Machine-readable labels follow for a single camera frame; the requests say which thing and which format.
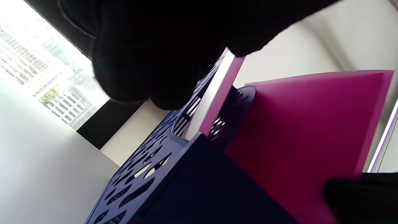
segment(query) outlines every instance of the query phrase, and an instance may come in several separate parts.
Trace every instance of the city skyline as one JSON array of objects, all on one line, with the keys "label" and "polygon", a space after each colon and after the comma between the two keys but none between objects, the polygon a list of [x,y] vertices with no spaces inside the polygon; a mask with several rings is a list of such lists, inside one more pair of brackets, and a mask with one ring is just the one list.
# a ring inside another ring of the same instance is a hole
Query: city skyline
[{"label": "city skyline", "polygon": [[89,59],[33,12],[29,20],[14,24],[0,16],[0,75],[14,79],[32,99],[77,130],[109,97]]}]

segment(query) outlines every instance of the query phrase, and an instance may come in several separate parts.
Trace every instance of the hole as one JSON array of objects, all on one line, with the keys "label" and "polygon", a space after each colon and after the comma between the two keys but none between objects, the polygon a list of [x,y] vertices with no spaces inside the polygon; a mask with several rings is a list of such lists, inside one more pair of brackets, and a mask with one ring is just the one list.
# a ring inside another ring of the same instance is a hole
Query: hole
[{"label": "hole", "polygon": [[135,163],[131,164],[128,170],[131,170],[135,165],[137,165],[141,160],[143,160],[148,154],[143,155],[139,160],[137,160]]},{"label": "hole", "polygon": [[165,128],[162,132],[159,133],[159,136],[163,135],[167,130],[168,128]]},{"label": "hole", "polygon": [[192,115],[196,112],[196,109],[198,108],[198,106],[199,106],[199,105],[197,105],[197,106],[195,107],[195,109],[189,114],[190,117],[192,117]]},{"label": "hole", "polygon": [[116,183],[116,181],[119,180],[119,178],[120,178],[120,176],[118,176],[118,177],[116,178],[116,180],[112,183],[112,185],[114,185],[114,184]]},{"label": "hole", "polygon": [[120,182],[122,182],[124,179],[126,179],[131,174],[131,172],[132,172],[132,170],[130,172],[126,173],[126,175],[124,175],[122,178],[120,178],[120,180],[118,180],[116,182],[115,186],[118,185]]},{"label": "hole", "polygon": [[176,135],[181,137],[187,126],[188,126],[188,124],[186,124]]},{"label": "hole", "polygon": [[128,163],[128,164],[120,171],[120,173],[123,173],[133,162],[134,162],[134,160],[132,160],[130,163]]},{"label": "hole", "polygon": [[198,99],[195,101],[195,103],[189,108],[189,110],[187,111],[187,114],[190,114],[191,111],[196,110],[196,105],[200,102],[200,98],[198,97]]},{"label": "hole", "polygon": [[185,124],[188,122],[187,119],[183,118],[184,122],[175,130],[174,134],[176,135],[183,127],[185,127]]},{"label": "hole", "polygon": [[121,196],[123,196],[125,193],[127,193],[127,191],[130,189],[131,185],[126,187],[125,189],[123,189],[121,192],[119,192],[117,195],[111,197],[111,199],[109,199],[108,203],[106,203],[106,206],[110,205],[112,202],[116,201],[117,199],[119,199]]},{"label": "hole", "polygon": [[119,215],[117,215],[113,219],[105,222],[104,224],[119,224],[122,221],[125,214],[126,214],[126,211],[120,213]]},{"label": "hole", "polygon": [[108,214],[108,212],[109,212],[109,209],[106,210],[105,212],[103,212],[101,215],[99,215],[99,216],[96,218],[96,220],[94,221],[94,224],[97,224],[97,223],[99,223],[100,221],[102,221],[103,218],[105,218],[106,214]]},{"label": "hole", "polygon": [[153,166],[152,169],[150,169],[150,170],[146,173],[146,175],[145,175],[145,177],[144,177],[144,180],[145,180],[146,178],[148,178],[150,175],[152,175],[152,174],[153,174],[156,170],[158,170],[160,167],[164,166],[164,165],[167,163],[167,161],[169,160],[170,157],[171,157],[171,154],[169,154],[169,155],[166,156],[164,159],[162,159],[158,164],[156,164],[155,166]]},{"label": "hole", "polygon": [[113,193],[115,193],[115,191],[116,191],[116,188],[113,189],[113,190],[105,197],[104,200],[108,199],[111,195],[113,195]]},{"label": "hole", "polygon": [[119,208],[123,207],[124,205],[126,205],[127,203],[129,203],[130,201],[134,200],[136,197],[140,196],[142,193],[144,193],[146,190],[148,190],[148,188],[152,185],[153,181],[155,180],[155,178],[152,178],[150,181],[146,182],[144,185],[142,185],[140,188],[138,188],[137,190],[135,190],[133,193],[127,195],[122,202],[120,202],[119,204]]},{"label": "hole", "polygon": [[159,142],[159,145],[162,144],[162,143],[164,142],[164,140],[166,140],[166,138],[167,138],[167,136],[164,137],[164,138]]},{"label": "hole", "polygon": [[161,145],[157,150],[155,150],[151,155],[149,155],[149,156],[144,160],[143,164],[145,164],[146,162],[148,162],[148,160],[150,160],[154,155],[156,155],[156,154],[160,151],[161,148],[162,148],[162,145]]},{"label": "hole", "polygon": [[179,127],[179,125],[181,124],[182,121],[184,121],[184,117],[182,117],[177,123],[176,123],[176,128]]},{"label": "hole", "polygon": [[148,167],[150,166],[151,163],[149,163],[148,165],[146,165],[144,168],[142,168],[140,171],[136,172],[134,175],[132,175],[131,177],[129,177],[126,182],[125,185],[130,183],[132,180],[134,180],[135,178],[137,178],[139,175],[141,175],[143,172],[145,172]]},{"label": "hole", "polygon": [[155,143],[153,143],[152,145],[148,146],[148,148],[146,148],[146,150],[144,150],[141,154],[144,154],[144,153],[148,152],[148,150],[150,150],[152,148],[152,146],[156,145],[161,140],[162,139],[158,139]]}]

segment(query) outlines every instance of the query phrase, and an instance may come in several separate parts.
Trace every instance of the navy blue perforated tray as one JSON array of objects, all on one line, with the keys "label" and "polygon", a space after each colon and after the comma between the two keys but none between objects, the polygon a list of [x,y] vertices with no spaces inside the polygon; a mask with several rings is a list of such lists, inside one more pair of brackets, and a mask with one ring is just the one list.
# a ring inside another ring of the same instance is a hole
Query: navy blue perforated tray
[{"label": "navy blue perforated tray", "polygon": [[222,151],[251,106],[253,86],[231,88],[208,137],[181,137],[221,62],[198,82],[186,106],[171,111],[115,173],[86,224],[225,223],[247,221],[246,215],[270,221],[263,211],[269,196]]}]

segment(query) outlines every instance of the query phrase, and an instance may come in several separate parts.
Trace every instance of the oval cutout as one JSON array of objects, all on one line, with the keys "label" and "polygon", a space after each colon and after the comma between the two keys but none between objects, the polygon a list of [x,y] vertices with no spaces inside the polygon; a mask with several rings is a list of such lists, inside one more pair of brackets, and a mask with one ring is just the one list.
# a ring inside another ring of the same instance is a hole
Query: oval cutout
[{"label": "oval cutout", "polygon": [[143,155],[141,158],[139,158],[135,163],[131,164],[128,170],[131,170],[135,165],[137,165],[141,160],[143,160],[148,154]]},{"label": "oval cutout", "polygon": [[150,155],[144,160],[143,164],[145,164],[146,162],[148,162],[148,160],[150,160],[154,155],[156,155],[156,154],[160,151],[161,148],[162,148],[162,145],[161,145],[157,150],[155,150],[152,154],[150,154]]},{"label": "oval cutout", "polygon": [[166,156],[164,159],[162,159],[159,163],[157,163],[155,166],[152,167],[152,169],[150,169],[146,175],[144,176],[144,180],[148,177],[150,177],[156,170],[158,170],[160,167],[164,166],[167,161],[169,160],[169,158],[171,157],[171,154],[169,154],[168,156]]},{"label": "oval cutout", "polygon": [[143,184],[141,187],[139,187],[137,190],[135,190],[133,193],[127,195],[122,202],[119,204],[119,208],[123,207],[124,205],[128,204],[130,201],[134,200],[136,197],[140,196],[142,193],[144,193],[148,188],[152,185],[153,181],[155,178],[152,178],[150,181],[146,182]]},{"label": "oval cutout", "polygon": [[149,163],[148,165],[146,165],[144,168],[140,169],[138,172],[136,172],[134,175],[131,175],[131,177],[129,177],[126,182],[125,185],[130,183],[132,180],[134,180],[136,177],[138,177],[139,175],[141,175],[143,172],[145,172],[151,163]]},{"label": "oval cutout", "polygon": [[101,215],[99,215],[95,220],[94,220],[94,224],[99,223],[100,221],[103,220],[103,218],[105,218],[106,214],[108,214],[109,209],[106,210],[105,212],[103,212]]},{"label": "oval cutout", "polygon": [[126,187],[125,189],[121,190],[119,193],[117,193],[115,196],[111,197],[109,201],[106,203],[106,206],[110,205],[112,202],[116,201],[119,199],[121,196],[123,196],[127,191],[130,189],[131,185]]}]

